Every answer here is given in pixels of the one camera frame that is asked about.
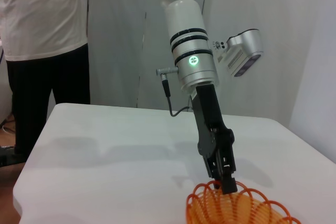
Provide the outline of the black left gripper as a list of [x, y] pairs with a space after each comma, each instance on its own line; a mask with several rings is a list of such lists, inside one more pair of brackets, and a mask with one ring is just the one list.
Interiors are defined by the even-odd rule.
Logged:
[[214, 188], [221, 187], [224, 195], [237, 192], [233, 177], [236, 171], [234, 135], [224, 124], [214, 85], [196, 87], [192, 106], [199, 135], [198, 150], [203, 156], [209, 178], [217, 182]]

